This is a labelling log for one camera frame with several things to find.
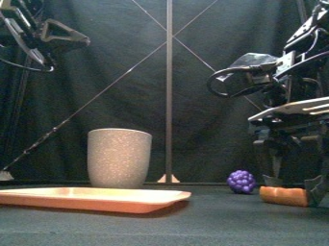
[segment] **cup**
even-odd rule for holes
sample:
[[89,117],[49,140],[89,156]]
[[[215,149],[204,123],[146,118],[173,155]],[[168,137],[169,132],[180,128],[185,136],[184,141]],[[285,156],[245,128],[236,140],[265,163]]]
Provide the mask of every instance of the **cup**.
[[92,185],[140,188],[148,178],[152,135],[132,129],[98,129],[88,136],[88,174]]

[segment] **table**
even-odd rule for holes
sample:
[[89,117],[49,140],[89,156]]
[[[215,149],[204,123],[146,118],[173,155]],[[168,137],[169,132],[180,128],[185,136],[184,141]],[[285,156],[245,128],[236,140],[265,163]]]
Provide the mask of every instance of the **table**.
[[192,197],[148,214],[0,205],[0,245],[329,245],[329,197],[319,208],[299,208],[264,203],[259,189],[239,195],[227,186],[146,188]]

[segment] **grapes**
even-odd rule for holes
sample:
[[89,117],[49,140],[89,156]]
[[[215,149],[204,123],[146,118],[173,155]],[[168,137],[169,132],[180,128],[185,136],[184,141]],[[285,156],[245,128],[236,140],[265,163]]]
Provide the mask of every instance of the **grapes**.
[[256,187],[253,175],[245,170],[233,172],[227,182],[237,194],[251,194]]

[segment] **black backdrop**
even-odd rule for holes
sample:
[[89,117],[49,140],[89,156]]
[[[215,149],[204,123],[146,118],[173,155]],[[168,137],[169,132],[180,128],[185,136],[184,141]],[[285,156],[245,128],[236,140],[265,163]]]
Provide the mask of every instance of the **black backdrop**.
[[240,168],[260,180],[248,118],[263,110],[261,95],[220,99],[207,81],[245,53],[281,55],[301,25],[299,1],[173,2],[173,158],[166,157],[168,1],[46,1],[45,17],[85,33],[92,44],[62,56],[51,74],[25,73],[26,86],[22,73],[2,64],[2,164],[110,89],[14,166],[18,179],[86,181],[88,132],[132,128],[153,134],[149,181],[162,177],[166,163],[182,182],[223,183]]

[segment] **tray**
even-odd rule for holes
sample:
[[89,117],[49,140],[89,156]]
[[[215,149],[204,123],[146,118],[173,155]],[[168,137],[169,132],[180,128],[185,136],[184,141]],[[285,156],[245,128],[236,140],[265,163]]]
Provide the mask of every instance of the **tray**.
[[50,187],[0,190],[0,204],[58,209],[148,213],[190,197],[190,192],[154,189]]

